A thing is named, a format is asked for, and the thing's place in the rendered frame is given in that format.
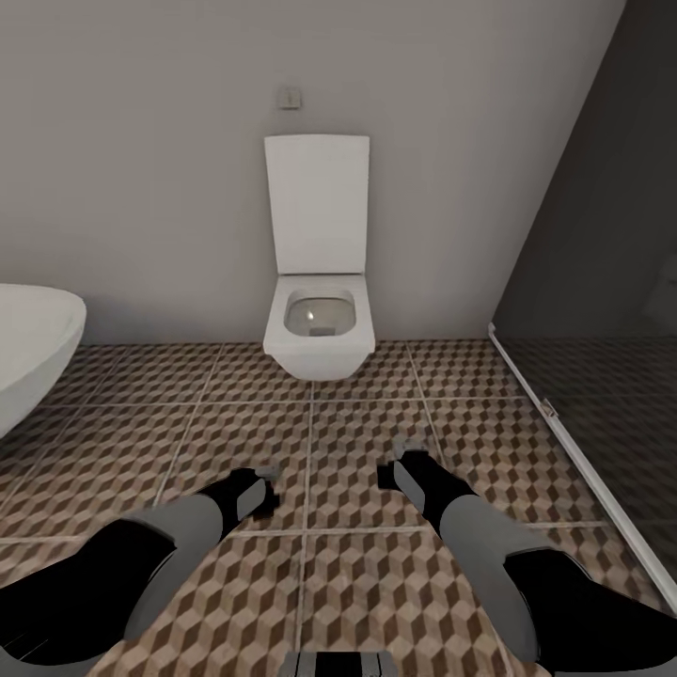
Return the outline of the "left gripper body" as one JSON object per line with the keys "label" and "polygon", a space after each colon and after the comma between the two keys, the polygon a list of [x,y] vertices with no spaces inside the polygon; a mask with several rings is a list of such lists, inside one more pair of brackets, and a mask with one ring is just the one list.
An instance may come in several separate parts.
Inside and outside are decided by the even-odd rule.
{"label": "left gripper body", "polygon": [[275,511],[274,507],[274,488],[266,488],[265,498],[260,506],[258,506],[247,517],[252,517],[255,514],[272,513]]}

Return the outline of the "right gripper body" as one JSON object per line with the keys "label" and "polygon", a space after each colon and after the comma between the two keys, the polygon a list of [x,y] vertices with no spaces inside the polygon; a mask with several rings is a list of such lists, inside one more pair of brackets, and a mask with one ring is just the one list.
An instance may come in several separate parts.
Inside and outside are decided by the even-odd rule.
{"label": "right gripper body", "polygon": [[399,490],[401,488],[396,484],[394,479],[394,465],[379,465],[377,467],[377,480],[379,490]]}

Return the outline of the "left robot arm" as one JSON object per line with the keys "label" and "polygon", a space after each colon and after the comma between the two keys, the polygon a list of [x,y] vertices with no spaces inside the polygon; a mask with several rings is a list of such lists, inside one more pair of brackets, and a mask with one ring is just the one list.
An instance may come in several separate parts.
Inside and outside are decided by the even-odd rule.
{"label": "left robot arm", "polygon": [[167,505],[123,514],[79,551],[0,589],[0,677],[85,677],[161,616],[245,517],[272,513],[276,465],[232,469]]}

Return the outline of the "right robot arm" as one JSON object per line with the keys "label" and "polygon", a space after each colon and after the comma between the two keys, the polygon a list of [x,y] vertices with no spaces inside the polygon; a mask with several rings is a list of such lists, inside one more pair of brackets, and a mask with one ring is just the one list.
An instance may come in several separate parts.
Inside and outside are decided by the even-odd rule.
{"label": "right robot arm", "polygon": [[422,443],[377,467],[431,522],[506,649],[552,677],[677,677],[677,619],[595,582],[568,551],[477,496]]}

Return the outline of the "mousetrap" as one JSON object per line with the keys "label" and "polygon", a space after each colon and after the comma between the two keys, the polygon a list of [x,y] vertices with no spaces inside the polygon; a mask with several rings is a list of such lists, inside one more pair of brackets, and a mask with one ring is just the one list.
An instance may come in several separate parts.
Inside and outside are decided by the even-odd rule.
{"label": "mousetrap", "polygon": [[[265,482],[265,487],[272,489],[270,480]],[[252,517],[254,517],[254,522],[256,523],[258,521],[264,521],[265,519],[271,519],[272,517],[275,517],[275,512],[255,514],[255,515],[252,515]]]}

